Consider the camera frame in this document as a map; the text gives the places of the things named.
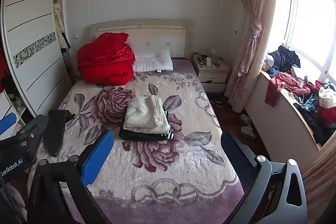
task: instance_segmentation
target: window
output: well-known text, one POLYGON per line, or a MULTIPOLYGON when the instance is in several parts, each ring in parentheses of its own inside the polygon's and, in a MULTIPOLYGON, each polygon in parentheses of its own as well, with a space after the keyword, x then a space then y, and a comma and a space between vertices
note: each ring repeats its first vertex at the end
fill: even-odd
POLYGON ((269 40, 272 42, 272 44, 269 45, 270 52, 277 50, 279 45, 285 43, 291 11, 291 2, 292 0, 276 1, 272 29, 269 35, 269 40))
POLYGON ((309 81, 336 85, 335 0, 277 0, 269 52, 279 45, 294 50, 309 81))

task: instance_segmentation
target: nightstand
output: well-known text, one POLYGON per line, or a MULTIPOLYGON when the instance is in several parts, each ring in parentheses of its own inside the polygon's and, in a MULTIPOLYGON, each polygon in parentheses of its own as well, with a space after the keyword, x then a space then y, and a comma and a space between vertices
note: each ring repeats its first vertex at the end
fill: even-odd
POLYGON ((225 88, 225 80, 230 72, 230 68, 224 63, 220 63, 220 67, 207 67, 200 65, 197 59, 192 61, 195 72, 205 92, 219 93, 225 88))

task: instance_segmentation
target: white slipper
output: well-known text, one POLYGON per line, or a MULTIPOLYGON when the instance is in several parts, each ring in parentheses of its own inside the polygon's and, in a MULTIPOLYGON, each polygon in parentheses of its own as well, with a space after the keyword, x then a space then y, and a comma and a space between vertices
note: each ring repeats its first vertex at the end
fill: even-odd
POLYGON ((252 127, 241 127, 239 133, 246 138, 255 139, 256 135, 253 133, 252 127))
POLYGON ((239 120, 240 120, 240 122, 242 124, 244 124, 244 125, 246 125, 248 127, 251 127, 251 119, 250 119, 250 117, 242 114, 242 115, 240 115, 239 120))

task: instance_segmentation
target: blue gripper pad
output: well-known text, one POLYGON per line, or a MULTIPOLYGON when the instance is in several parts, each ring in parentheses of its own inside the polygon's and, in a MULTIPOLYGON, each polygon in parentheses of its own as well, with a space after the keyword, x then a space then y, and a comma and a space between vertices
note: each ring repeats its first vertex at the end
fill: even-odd
POLYGON ((16 123, 16 115, 13 112, 8 114, 2 120, 0 120, 0 135, 6 132, 6 130, 15 123, 16 123))
POLYGON ((86 187, 95 181, 101 167, 108 157, 114 144, 114 137, 111 131, 107 131, 105 136, 100 140, 94 148, 88 159, 82 166, 81 180, 86 187))

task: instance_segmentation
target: pile of clothes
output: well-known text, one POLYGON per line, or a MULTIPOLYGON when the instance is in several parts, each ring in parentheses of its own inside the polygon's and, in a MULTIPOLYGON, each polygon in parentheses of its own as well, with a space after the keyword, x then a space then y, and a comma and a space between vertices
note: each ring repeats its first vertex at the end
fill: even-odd
POLYGON ((332 83, 315 82, 315 85, 298 77, 300 59, 294 51, 280 46, 270 53, 273 67, 267 73, 271 79, 265 96, 265 103, 274 107, 284 88, 293 93, 297 103, 293 105, 301 113, 313 131, 316 143, 324 145, 336 130, 336 91, 332 83))
POLYGON ((300 59, 295 51, 290 51, 284 46, 279 46, 277 51, 271 52, 268 55, 271 55, 274 59, 273 67, 267 71, 271 78, 277 76, 279 72, 291 74, 293 66, 297 68, 301 67, 300 59))
POLYGON ((88 83, 125 85, 133 78, 135 56, 126 33, 103 33, 77 52, 78 70, 88 83))
POLYGON ((331 83, 315 82, 305 76, 303 83, 292 75, 279 72, 268 82, 265 103, 275 106, 281 90, 291 91, 298 103, 295 108, 301 113, 313 131, 316 143, 324 145, 336 130, 336 91, 331 83))
POLYGON ((315 82, 319 91, 310 97, 298 97, 296 109, 314 133, 317 143, 324 145, 336 130, 336 92, 331 83, 315 82))
POLYGON ((134 97, 127 102, 119 136, 129 141, 171 140, 167 116, 156 95, 134 97))

